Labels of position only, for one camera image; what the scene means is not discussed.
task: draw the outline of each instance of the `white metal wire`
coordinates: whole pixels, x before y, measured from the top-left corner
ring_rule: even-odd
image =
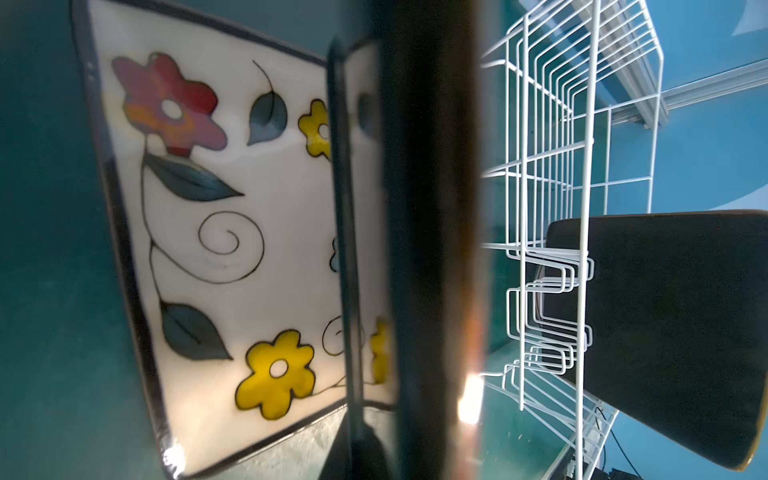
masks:
[[[520,265],[519,285],[507,289],[505,298],[507,334],[519,341],[519,358],[504,372],[487,372],[502,378],[502,386],[488,386],[513,398],[520,410],[528,410],[573,446],[576,465],[587,459],[588,470],[576,468],[574,472],[577,480],[583,480],[594,471],[601,442],[617,415],[584,393],[584,352],[599,341],[584,318],[586,287],[595,268],[587,245],[591,190],[603,189],[602,212],[607,214],[611,187],[647,182],[646,211],[650,213],[664,53],[645,0],[541,0],[482,57],[483,68],[501,67],[505,73],[505,158],[482,173],[484,178],[504,178],[505,238],[483,247],[504,250]],[[596,108],[599,84],[608,85],[604,82],[614,77],[625,85],[624,80],[637,75],[638,68],[650,65],[649,58],[657,60],[654,78],[649,81],[655,91],[642,91],[628,101]],[[653,104],[648,175],[611,180],[613,111],[642,102]],[[604,112],[608,122],[605,179],[593,184],[594,119]],[[578,167],[581,185],[575,182]],[[574,216],[576,191],[581,194],[577,210],[582,219],[580,247],[547,247],[549,224]],[[531,268],[535,278],[527,280]],[[547,296],[574,289],[578,291],[574,319],[544,314]],[[574,367],[575,385],[558,376]],[[596,419],[598,405],[610,410],[608,420]],[[570,433],[561,430],[563,425]],[[590,430],[593,426],[596,437]]]

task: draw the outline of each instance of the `white flower center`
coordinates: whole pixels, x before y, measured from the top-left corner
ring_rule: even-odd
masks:
[[[181,107],[173,100],[163,100],[160,104],[160,108],[163,109],[163,113],[169,118],[175,118],[176,120],[181,118]]]
[[[275,360],[272,366],[270,366],[270,375],[273,378],[280,378],[288,371],[288,362],[285,360]]]

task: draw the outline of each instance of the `red flower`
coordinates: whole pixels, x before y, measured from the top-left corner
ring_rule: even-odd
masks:
[[[112,68],[125,89],[123,110],[131,125],[145,134],[158,134],[168,153],[189,157],[193,145],[221,150],[227,135],[210,118],[219,99],[200,81],[185,80],[178,65],[163,53],[153,53],[143,67],[130,58],[119,57]],[[163,101],[175,102],[179,118],[163,111]]]

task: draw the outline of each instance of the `yellow flower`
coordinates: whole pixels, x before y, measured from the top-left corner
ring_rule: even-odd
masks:
[[[321,127],[325,126],[325,136]],[[312,100],[310,112],[299,117],[299,130],[306,136],[306,151],[313,157],[325,155],[331,159],[331,143],[328,139],[328,111],[322,100]]]
[[[376,333],[371,335],[371,351],[373,352],[373,361],[371,370],[373,371],[373,381],[376,383],[386,382],[389,372],[389,352],[391,347],[389,342],[391,327],[389,322],[379,317],[376,319]]]
[[[312,346],[300,345],[300,340],[299,332],[286,330],[274,342],[258,342],[248,349],[246,362],[253,375],[237,387],[238,409],[260,406],[262,417],[277,420],[288,413],[294,397],[303,399],[312,393],[315,373],[308,365],[315,350]]]

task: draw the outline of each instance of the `blue leaf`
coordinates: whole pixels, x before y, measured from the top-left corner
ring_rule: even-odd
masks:
[[[232,359],[205,313],[193,306],[165,302],[161,312],[165,340],[179,355],[192,360]]]
[[[357,98],[357,123],[369,137],[380,140],[381,125],[378,104],[373,95],[369,93],[362,93]]]
[[[144,154],[144,163],[157,175],[168,190],[185,200],[210,202],[243,194],[225,184],[216,175],[189,158]]]
[[[274,91],[263,94],[250,108],[250,137],[248,144],[278,138],[288,125],[288,111],[283,99]]]
[[[339,254],[336,252],[336,243],[339,241],[338,237],[333,238],[333,242],[331,242],[331,247],[333,247],[333,255],[331,256],[331,260],[329,261],[329,265],[331,267],[331,270],[338,273],[339,272]]]

